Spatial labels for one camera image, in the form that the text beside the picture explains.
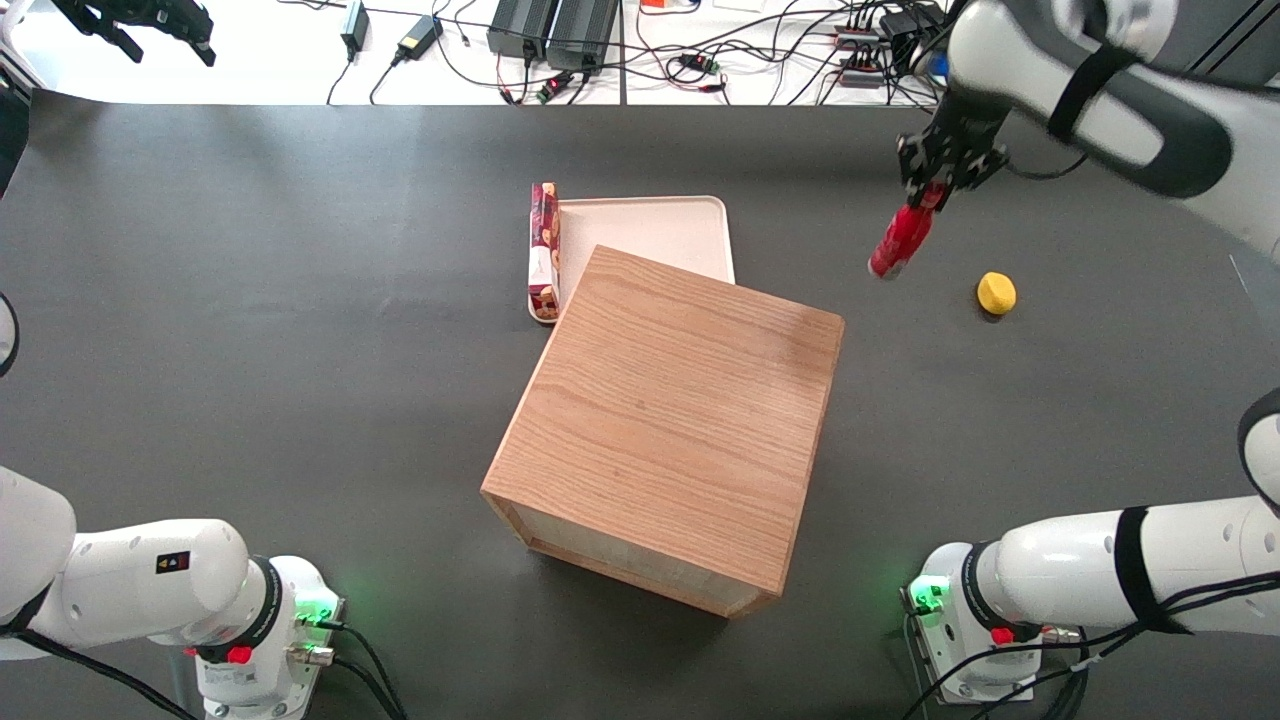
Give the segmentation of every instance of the green led light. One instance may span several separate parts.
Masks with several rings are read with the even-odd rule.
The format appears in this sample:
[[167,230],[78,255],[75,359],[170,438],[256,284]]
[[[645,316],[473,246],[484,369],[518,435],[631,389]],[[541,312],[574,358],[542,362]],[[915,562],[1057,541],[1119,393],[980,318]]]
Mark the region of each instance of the green led light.
[[942,610],[942,603],[951,589],[951,583],[941,575],[920,575],[911,582],[909,593],[915,601],[915,609],[922,615]]
[[333,618],[335,607],[332,598],[300,596],[294,598],[294,610],[298,620],[314,624]]

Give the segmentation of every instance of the power supply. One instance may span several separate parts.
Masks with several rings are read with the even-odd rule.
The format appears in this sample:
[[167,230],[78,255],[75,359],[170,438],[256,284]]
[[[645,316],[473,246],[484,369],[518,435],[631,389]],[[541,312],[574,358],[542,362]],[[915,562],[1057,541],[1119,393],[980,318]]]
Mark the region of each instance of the power supply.
[[525,60],[547,56],[547,35],[557,0],[498,0],[489,26],[489,50]]
[[561,0],[547,41],[547,64],[590,70],[604,64],[618,0]]

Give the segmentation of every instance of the cardboard box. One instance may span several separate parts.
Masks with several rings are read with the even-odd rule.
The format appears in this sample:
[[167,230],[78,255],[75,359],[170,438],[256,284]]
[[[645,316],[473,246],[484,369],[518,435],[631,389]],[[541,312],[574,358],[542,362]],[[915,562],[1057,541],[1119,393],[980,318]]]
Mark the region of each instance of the cardboard box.
[[845,323],[596,247],[481,486],[529,547],[717,615],[782,594]]

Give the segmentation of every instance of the black strap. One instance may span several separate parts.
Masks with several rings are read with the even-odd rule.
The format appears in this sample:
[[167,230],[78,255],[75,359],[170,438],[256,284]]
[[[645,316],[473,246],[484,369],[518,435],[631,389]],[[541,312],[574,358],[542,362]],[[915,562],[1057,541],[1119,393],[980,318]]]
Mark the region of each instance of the black strap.
[[1084,105],[1097,95],[1112,76],[1134,63],[1140,63],[1142,58],[1134,55],[1124,47],[1103,44],[1092,55],[1080,63],[1075,74],[1068,81],[1062,96],[1057,99],[1053,114],[1048,117],[1048,133],[1070,142],[1075,135],[1075,123],[1084,111]]
[[36,618],[40,612],[40,607],[45,605],[45,597],[49,594],[49,588],[54,587],[54,583],[45,585],[45,589],[40,591],[40,594],[27,601],[18,614],[13,616],[12,620],[0,625],[0,638],[17,638],[27,632],[27,625]]
[[1129,602],[1134,618],[1148,630],[1189,635],[1190,630],[1169,616],[1156,601],[1156,591],[1147,574],[1147,560],[1142,555],[1142,523],[1147,519],[1147,506],[1125,507],[1116,523],[1116,579],[1120,592]]

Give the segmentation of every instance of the black table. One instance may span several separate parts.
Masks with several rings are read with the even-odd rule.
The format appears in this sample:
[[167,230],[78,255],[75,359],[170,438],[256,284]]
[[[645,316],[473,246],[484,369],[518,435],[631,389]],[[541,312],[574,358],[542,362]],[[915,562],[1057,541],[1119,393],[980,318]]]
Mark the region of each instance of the black table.
[[[897,587],[934,546],[1247,495],[1235,423],[1277,379],[1233,247],[1088,167],[957,196],[900,279],[870,279],[902,199],[893,138],[924,122],[41,95],[0,204],[24,333],[0,462],[83,530],[216,516],[311,559],[415,720],[897,717]],[[1070,160],[1012,135],[1024,165]],[[526,552],[480,498],[548,334],[521,299],[541,179],[717,195],[741,284],[849,320],[787,591],[755,616]],[[988,269],[1019,288],[998,324],[972,302]],[[172,687],[146,641],[93,655]],[[1080,717],[1271,716],[1277,664],[1268,638],[1144,637],[1097,666]],[[0,666],[0,698],[4,720],[161,717],[54,660]],[[376,715],[325,673],[311,717]]]

